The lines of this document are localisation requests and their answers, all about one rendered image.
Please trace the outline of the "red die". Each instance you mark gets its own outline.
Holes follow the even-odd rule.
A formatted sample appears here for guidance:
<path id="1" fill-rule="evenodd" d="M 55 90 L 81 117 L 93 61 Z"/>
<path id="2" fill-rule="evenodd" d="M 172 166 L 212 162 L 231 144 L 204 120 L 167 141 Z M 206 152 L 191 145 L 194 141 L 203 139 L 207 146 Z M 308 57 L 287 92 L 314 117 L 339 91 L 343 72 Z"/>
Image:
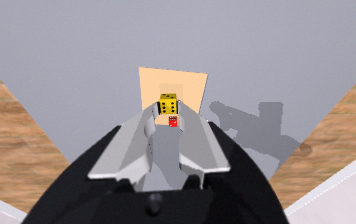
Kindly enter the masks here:
<path id="1" fill-rule="evenodd" d="M 177 117 L 176 116 L 169 117 L 169 127 L 177 127 Z"/>

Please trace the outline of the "yellow die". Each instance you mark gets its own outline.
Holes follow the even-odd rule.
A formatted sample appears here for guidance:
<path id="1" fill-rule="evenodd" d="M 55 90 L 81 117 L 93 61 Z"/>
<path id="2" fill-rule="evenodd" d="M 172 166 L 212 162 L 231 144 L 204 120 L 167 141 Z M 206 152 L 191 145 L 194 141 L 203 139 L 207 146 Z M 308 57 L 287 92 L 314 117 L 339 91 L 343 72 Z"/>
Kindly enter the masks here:
<path id="1" fill-rule="evenodd" d="M 176 114 L 176 94 L 175 93 L 170 93 L 170 94 L 161 94 L 160 95 L 160 109 L 161 109 L 161 114 Z"/>

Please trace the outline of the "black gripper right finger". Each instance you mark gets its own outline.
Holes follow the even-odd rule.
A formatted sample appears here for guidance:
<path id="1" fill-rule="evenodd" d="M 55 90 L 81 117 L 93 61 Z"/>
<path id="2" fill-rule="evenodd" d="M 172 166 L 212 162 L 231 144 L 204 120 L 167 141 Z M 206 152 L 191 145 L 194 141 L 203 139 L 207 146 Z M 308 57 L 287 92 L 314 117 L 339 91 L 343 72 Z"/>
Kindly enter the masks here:
<path id="1" fill-rule="evenodd" d="M 246 209 L 260 224 L 290 224 L 283 207 L 253 159 L 214 122 L 181 101 L 179 167 L 200 177 L 201 188 L 223 194 Z"/>

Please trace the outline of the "peach flat mat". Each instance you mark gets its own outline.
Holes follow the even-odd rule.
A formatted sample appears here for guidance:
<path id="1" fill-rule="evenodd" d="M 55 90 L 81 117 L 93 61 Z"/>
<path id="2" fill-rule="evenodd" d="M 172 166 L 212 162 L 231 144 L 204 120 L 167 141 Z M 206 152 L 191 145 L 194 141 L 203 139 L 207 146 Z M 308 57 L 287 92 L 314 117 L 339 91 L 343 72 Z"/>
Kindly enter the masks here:
<path id="1" fill-rule="evenodd" d="M 161 94 L 175 93 L 177 101 L 199 113 L 202 95 L 206 83 L 206 73 L 156 69 L 139 67 L 142 108 L 143 110 L 159 101 Z M 161 114 L 155 119 L 155 124 L 169 125 L 169 117 L 179 115 Z"/>

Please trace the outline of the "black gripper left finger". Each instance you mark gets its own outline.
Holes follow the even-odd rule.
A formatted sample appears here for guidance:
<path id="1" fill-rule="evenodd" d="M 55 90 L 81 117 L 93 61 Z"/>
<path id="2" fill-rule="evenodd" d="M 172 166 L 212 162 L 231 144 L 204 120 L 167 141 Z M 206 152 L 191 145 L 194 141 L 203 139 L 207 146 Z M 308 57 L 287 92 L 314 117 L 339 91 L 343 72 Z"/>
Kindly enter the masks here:
<path id="1" fill-rule="evenodd" d="M 135 192 L 143 191 L 152 169 L 152 132 L 160 113 L 157 101 L 112 129 L 56 178 L 21 224 L 54 224 L 78 206 L 113 194 L 122 178 L 130 179 Z"/>

